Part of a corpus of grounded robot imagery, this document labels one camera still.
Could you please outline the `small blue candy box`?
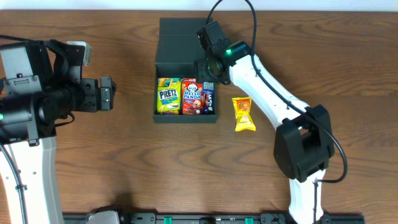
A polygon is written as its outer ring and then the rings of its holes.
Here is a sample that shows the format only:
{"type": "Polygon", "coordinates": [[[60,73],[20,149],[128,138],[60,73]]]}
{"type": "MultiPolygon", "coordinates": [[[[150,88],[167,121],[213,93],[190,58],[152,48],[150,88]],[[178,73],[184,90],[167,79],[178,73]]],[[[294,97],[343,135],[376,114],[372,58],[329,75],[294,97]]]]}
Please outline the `small blue candy box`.
{"type": "Polygon", "coordinates": [[[203,92],[204,92],[204,94],[213,95],[215,92],[214,83],[213,82],[204,82],[203,83],[203,92]]]}

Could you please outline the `blue Dairy Milk bar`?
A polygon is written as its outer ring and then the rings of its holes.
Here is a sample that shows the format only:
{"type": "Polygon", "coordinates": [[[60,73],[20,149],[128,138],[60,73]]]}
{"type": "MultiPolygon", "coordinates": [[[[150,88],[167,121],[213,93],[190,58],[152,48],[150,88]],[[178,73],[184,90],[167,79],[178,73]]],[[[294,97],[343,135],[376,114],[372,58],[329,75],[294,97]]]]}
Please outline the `blue Dairy Milk bar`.
{"type": "Polygon", "coordinates": [[[204,93],[204,112],[205,114],[213,114],[213,94],[212,93],[204,93]]]}

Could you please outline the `red Hello Panda box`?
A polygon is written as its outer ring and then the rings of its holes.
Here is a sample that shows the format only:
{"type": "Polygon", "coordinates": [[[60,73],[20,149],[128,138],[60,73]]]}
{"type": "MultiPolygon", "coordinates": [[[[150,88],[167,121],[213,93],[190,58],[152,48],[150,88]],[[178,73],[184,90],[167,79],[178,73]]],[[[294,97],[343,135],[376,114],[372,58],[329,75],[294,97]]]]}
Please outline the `red Hello Panda box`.
{"type": "Polygon", "coordinates": [[[204,113],[203,84],[195,78],[182,79],[182,114],[199,115],[204,113]]]}

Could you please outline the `dark green box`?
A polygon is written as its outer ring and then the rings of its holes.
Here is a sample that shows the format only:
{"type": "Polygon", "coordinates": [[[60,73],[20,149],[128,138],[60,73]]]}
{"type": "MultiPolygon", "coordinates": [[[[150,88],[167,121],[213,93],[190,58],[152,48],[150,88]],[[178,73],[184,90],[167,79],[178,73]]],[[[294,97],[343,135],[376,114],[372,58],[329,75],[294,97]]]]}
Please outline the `dark green box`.
{"type": "Polygon", "coordinates": [[[213,114],[182,115],[158,114],[157,81],[159,78],[193,78],[196,75],[195,61],[205,57],[197,31],[205,25],[204,17],[160,19],[159,41],[155,56],[153,119],[155,123],[215,123],[213,114]]]}

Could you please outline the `green Pretz box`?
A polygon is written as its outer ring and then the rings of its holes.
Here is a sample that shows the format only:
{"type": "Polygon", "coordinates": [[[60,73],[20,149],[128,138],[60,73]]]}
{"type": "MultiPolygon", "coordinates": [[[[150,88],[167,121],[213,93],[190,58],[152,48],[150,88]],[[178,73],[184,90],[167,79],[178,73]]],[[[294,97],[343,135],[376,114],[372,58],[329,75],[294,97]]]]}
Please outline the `green Pretz box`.
{"type": "Polygon", "coordinates": [[[181,78],[158,78],[157,113],[179,114],[181,102],[181,78]]]}

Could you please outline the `large yellow snack packet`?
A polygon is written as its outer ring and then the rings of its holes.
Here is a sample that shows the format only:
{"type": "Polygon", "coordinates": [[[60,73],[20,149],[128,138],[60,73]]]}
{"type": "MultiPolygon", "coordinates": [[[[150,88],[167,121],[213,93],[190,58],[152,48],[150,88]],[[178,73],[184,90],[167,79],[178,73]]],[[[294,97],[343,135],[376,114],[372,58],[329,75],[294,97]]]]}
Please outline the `large yellow snack packet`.
{"type": "Polygon", "coordinates": [[[240,132],[243,130],[255,131],[256,126],[251,118],[250,110],[252,99],[250,97],[235,97],[232,98],[234,106],[234,114],[236,119],[235,131],[240,132]]]}

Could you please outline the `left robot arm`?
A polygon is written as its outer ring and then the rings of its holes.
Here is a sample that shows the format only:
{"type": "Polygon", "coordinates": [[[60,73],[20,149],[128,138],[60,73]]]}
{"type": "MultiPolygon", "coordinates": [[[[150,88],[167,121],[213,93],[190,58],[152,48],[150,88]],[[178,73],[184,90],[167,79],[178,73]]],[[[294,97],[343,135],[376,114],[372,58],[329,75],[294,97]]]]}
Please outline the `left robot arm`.
{"type": "Polygon", "coordinates": [[[75,112],[113,108],[110,77],[83,78],[91,47],[84,41],[11,37],[1,46],[1,178],[13,223],[119,223],[115,211],[65,215],[55,175],[57,128],[75,112]]]}

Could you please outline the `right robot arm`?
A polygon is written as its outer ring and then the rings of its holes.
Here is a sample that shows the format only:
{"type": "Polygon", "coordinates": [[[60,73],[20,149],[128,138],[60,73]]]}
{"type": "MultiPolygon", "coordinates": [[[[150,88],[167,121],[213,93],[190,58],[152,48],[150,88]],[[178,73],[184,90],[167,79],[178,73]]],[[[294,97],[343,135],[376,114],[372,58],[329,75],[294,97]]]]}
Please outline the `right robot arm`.
{"type": "Polygon", "coordinates": [[[296,223],[320,221],[321,180],[334,147],[315,122],[330,128],[327,110],[310,107],[287,91],[247,43],[232,43],[217,22],[207,22],[197,36],[205,57],[195,62],[196,77],[200,82],[234,84],[261,109],[275,129],[275,161],[289,178],[290,216],[296,223]]]}

